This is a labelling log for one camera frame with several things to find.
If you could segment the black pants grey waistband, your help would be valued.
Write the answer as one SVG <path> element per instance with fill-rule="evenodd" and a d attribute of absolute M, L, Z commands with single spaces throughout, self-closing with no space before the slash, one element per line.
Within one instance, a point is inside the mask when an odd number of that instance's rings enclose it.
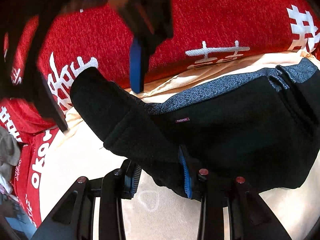
<path fill-rule="evenodd" d="M 145 103 L 91 67 L 70 97 L 104 148 L 180 196 L 180 153 L 223 182 L 243 176 L 263 192 L 300 187 L 319 152 L 319 69 L 308 59 L 226 75 L 163 103 Z"/>

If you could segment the red blanket white characters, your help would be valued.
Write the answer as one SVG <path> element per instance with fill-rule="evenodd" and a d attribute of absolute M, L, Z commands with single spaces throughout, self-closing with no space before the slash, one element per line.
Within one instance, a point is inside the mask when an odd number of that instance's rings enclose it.
<path fill-rule="evenodd" d="M 185 70 L 214 66 L 247 56 L 319 46 L 319 18 L 305 0 L 172 0 L 174 36 L 151 58 L 148 81 Z M 87 67 L 121 87 L 129 86 L 129 50 L 133 36 L 108 5 L 55 19 L 39 53 L 38 67 L 59 107 L 72 105 L 69 91 Z M 135 159 L 157 182 L 183 193 L 183 168 L 176 143 L 190 142 L 200 161 L 213 165 L 225 151 L 235 124 L 187 127 L 167 120 L 164 137 L 152 139 L 152 125 L 137 129 L 137 117 L 118 132 L 116 152 Z"/>

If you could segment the grey plush toy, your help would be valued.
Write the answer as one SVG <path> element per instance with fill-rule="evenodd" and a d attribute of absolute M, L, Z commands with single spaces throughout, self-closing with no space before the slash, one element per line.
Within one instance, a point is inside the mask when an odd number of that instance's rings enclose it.
<path fill-rule="evenodd" d="M 13 170 L 18 165 L 21 149 L 17 140 L 3 127 L 0 135 L 1 175 L 6 181 L 11 181 Z"/>

